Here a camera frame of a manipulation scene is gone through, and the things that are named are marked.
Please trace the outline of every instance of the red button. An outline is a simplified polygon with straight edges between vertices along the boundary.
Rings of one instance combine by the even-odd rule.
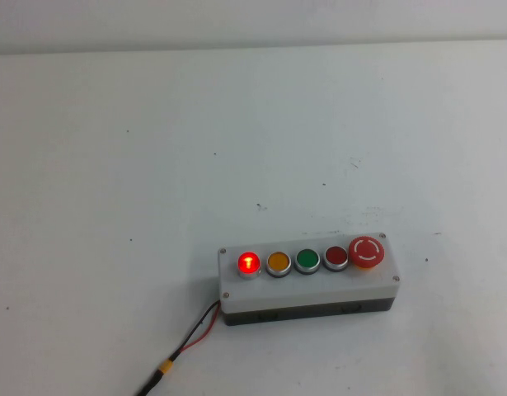
[[[332,264],[340,265],[346,262],[346,251],[344,248],[339,246],[329,247],[325,256]]]
[[[261,260],[253,252],[241,254],[237,264],[238,273],[244,278],[254,278],[261,273]]]
[[[371,237],[358,237],[349,246],[350,260],[360,268],[372,268],[385,256],[383,245]]]

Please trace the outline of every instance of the indicator light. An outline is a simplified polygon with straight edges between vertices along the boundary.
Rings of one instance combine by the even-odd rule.
[[[245,279],[257,278],[261,273],[261,260],[253,252],[245,252],[238,258],[238,275]]]
[[[295,257],[295,269],[304,275],[310,275],[319,269],[321,258],[312,249],[303,249]]]
[[[266,262],[266,270],[275,278],[287,276],[292,269],[292,261],[286,253],[271,253]]]
[[[325,252],[324,264],[330,271],[343,271],[349,264],[349,255],[340,246],[329,247]]]
[[[358,237],[350,243],[349,257],[359,268],[369,269],[382,262],[385,251],[377,239]]]

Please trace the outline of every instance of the black wire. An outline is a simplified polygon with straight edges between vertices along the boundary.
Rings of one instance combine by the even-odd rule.
[[[205,311],[204,316],[202,316],[202,319],[198,321],[198,323],[195,325],[195,327],[190,331],[187,338],[181,343],[181,345],[176,349],[171,356],[169,356],[169,361],[174,361],[180,354],[181,354],[181,348],[183,348],[185,345],[187,345],[187,342],[189,339],[193,336],[196,329],[202,322],[204,321],[205,317],[208,315],[209,312],[211,312],[211,309],[216,307],[220,300],[215,301],[211,304],[209,308],[207,308],[207,311]],[[136,396],[145,396],[147,395],[152,388],[154,388],[158,382],[163,377],[163,373],[160,370],[154,371],[154,374],[148,379],[148,381],[145,383],[145,385],[139,390],[139,392],[136,393]]]
[[[204,316],[198,321],[198,323],[193,327],[193,329],[190,331],[189,335],[185,338],[185,340],[181,343],[181,345],[176,349],[172,355],[169,356],[170,361],[174,361],[180,354],[181,354],[181,348],[183,348],[185,345],[187,345],[187,342],[191,337],[193,337],[193,334],[195,334],[196,329],[199,327],[200,324],[204,321],[205,317],[211,312],[211,309],[216,307],[218,303],[220,302],[219,299],[217,299],[214,303],[211,304],[209,308],[204,313]]]

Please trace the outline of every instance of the red wire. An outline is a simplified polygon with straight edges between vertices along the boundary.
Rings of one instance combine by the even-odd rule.
[[[220,303],[218,303],[217,308],[215,308],[214,313],[213,313],[213,317],[211,318],[211,323],[205,329],[204,334],[202,334],[199,338],[197,338],[196,340],[194,340],[192,343],[187,344],[186,346],[184,346],[183,348],[181,348],[180,352],[183,352],[186,349],[191,348],[194,344],[198,344],[200,341],[202,341],[205,338],[205,336],[207,336],[209,334],[209,332],[211,331],[211,328],[213,328],[213,325],[214,325],[214,323],[217,320],[217,316],[218,316],[218,311],[219,310],[220,310]]]

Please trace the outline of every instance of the control box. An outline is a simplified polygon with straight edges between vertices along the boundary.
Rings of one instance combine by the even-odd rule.
[[[229,326],[386,311],[401,283],[384,233],[223,247],[218,273]]]

